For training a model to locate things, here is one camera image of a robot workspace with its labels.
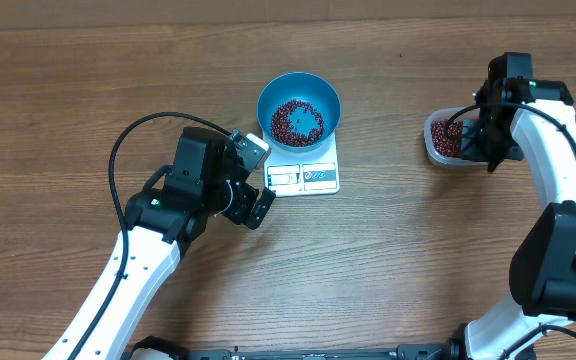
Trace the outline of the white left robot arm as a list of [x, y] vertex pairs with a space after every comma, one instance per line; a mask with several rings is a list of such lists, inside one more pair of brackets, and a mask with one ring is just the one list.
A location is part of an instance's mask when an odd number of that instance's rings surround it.
[[252, 133], [185, 128], [173, 163], [121, 208], [107, 265], [47, 358], [120, 358], [153, 296], [210, 217], [221, 214], [251, 230], [261, 225], [275, 194], [246, 180], [270, 152]]

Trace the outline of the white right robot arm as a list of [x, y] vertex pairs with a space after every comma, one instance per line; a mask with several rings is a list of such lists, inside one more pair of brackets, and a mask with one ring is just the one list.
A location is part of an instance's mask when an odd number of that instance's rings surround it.
[[538, 80], [527, 53], [506, 52], [488, 65], [475, 95], [479, 118], [445, 137], [459, 156], [484, 162], [524, 160], [541, 215], [512, 257], [510, 292], [454, 341], [457, 359], [532, 359], [550, 332], [576, 338], [576, 112], [562, 81]]

